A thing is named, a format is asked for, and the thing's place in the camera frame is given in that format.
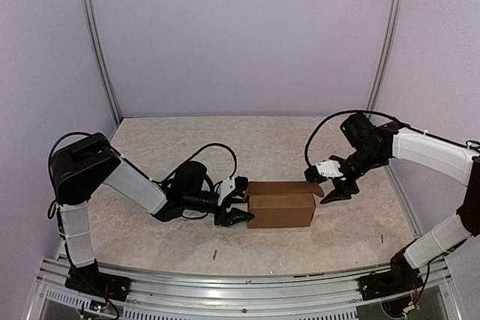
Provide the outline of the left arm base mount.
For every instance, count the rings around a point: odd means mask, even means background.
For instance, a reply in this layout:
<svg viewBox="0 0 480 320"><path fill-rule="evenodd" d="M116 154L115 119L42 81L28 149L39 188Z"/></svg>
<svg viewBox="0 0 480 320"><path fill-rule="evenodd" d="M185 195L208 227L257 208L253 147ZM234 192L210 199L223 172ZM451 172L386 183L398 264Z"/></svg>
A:
<svg viewBox="0 0 480 320"><path fill-rule="evenodd" d="M92 279L83 280L70 272L65 281L68 289L89 295L125 302L130 291L131 279L112 274L99 273Z"/></svg>

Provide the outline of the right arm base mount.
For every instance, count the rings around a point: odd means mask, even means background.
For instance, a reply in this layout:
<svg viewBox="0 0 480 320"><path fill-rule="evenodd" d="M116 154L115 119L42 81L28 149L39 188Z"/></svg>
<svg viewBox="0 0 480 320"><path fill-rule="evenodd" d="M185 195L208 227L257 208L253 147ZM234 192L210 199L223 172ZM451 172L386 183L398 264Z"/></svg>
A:
<svg viewBox="0 0 480 320"><path fill-rule="evenodd" d="M373 272L358 279L363 301L370 301L397 295L403 292L419 290L423 286L420 272L415 270L411 277L397 277L392 271Z"/></svg>

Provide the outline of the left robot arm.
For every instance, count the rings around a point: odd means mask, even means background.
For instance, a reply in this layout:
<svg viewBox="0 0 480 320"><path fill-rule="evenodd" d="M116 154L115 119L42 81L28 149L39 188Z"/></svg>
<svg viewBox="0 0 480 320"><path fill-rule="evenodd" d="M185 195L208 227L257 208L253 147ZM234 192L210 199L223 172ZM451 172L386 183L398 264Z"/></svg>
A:
<svg viewBox="0 0 480 320"><path fill-rule="evenodd" d="M246 177L233 172L215 183L206 166L190 156L158 181L129 161L102 133L75 132L74 136L78 140L65 147L56 142L48 156L55 197L49 216L58 219L72 278L88 293L98 293L105 286L94 255L88 213L92 194L102 185L163 223L182 218L185 211L195 211L199 218L212 215L214 225L223 227L254 219L236 207L244 201Z"/></svg>

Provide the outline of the brown cardboard box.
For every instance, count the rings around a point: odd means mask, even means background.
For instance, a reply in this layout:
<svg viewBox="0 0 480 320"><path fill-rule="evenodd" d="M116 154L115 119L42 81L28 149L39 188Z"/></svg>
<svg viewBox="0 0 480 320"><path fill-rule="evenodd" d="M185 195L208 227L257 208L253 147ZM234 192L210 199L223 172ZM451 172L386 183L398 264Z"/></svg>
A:
<svg viewBox="0 0 480 320"><path fill-rule="evenodd" d="M306 181L252 181L247 187L249 229L309 227L316 210L315 198L324 197L321 186Z"/></svg>

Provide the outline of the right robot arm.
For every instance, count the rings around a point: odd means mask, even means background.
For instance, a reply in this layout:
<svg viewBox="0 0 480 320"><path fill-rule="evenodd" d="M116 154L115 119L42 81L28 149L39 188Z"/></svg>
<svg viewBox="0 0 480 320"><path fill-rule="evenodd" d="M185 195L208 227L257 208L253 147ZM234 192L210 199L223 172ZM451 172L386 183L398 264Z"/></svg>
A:
<svg viewBox="0 0 480 320"><path fill-rule="evenodd" d="M333 184L325 203L350 199L359 192L358 179L392 160L421 167L465 189L452 215L391 259L383 285L398 293L412 282L419 268L479 236L479 150L415 129L394 117L375 125L366 112L350 110L347 116L340 131L353 152L346 157L332 155L312 167L316 182L330 180Z"/></svg>

